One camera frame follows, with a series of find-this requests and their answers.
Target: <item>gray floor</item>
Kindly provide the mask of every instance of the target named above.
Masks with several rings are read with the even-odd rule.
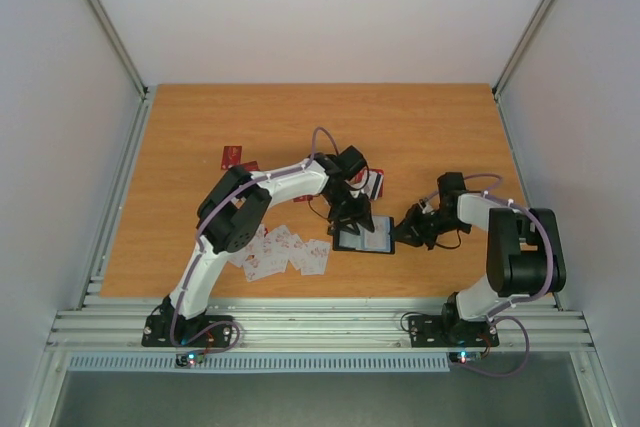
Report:
[[[487,359],[508,370],[518,356]],[[54,426],[589,425],[567,354],[507,380],[439,374],[70,372]]]

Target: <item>white wall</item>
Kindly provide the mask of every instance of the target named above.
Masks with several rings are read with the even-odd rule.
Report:
[[[556,210],[624,425],[638,425],[640,0],[559,0],[503,97],[525,185]]]
[[[102,0],[145,82],[495,83],[539,0]]]
[[[84,0],[0,0],[0,425],[78,299],[137,104]]]

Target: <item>wooden table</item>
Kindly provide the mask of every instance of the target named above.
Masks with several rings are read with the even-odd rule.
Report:
[[[176,285],[194,246],[196,209],[223,174],[225,145],[262,170],[309,153],[311,132],[329,129],[338,146],[355,145],[384,170],[374,214],[402,220],[446,171],[496,172],[496,192],[522,200],[502,123],[488,85],[316,84],[163,85],[153,104],[101,295],[162,297]],[[331,144],[319,137],[319,150]],[[475,180],[480,189],[491,180]],[[322,199],[314,206],[326,211]],[[306,203],[268,212],[268,228],[286,224],[303,240],[329,240],[327,223]],[[455,234],[441,238],[456,242]],[[483,273],[486,234],[474,229],[456,251],[396,245],[395,255],[331,252],[323,276],[285,274],[247,282],[227,264],[216,297],[446,296]]]

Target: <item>wooden tabletop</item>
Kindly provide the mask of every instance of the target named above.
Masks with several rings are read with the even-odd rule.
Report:
[[[196,209],[223,174],[225,145],[262,170],[300,161],[311,132],[326,127],[340,149],[353,144],[371,168],[384,170],[374,214],[396,222],[436,188],[446,171],[504,176],[497,194],[522,200],[502,123],[488,85],[314,84],[163,85],[158,88],[101,292],[163,297],[175,287],[194,246]],[[331,144],[319,137],[320,151]],[[491,180],[474,180],[480,189]],[[321,212],[327,207],[314,201]],[[303,240],[330,240],[327,222],[306,203],[270,210]],[[441,242],[454,244],[455,234]],[[455,251],[396,244],[395,255],[331,252],[323,276],[287,272],[247,282],[227,264],[216,297],[446,296],[483,273],[486,234],[473,229]]]

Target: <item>metal grille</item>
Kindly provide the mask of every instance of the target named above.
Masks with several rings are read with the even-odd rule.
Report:
[[[446,354],[225,354],[210,355],[191,368],[175,365],[175,354],[77,353],[72,371],[118,372],[448,372]]]

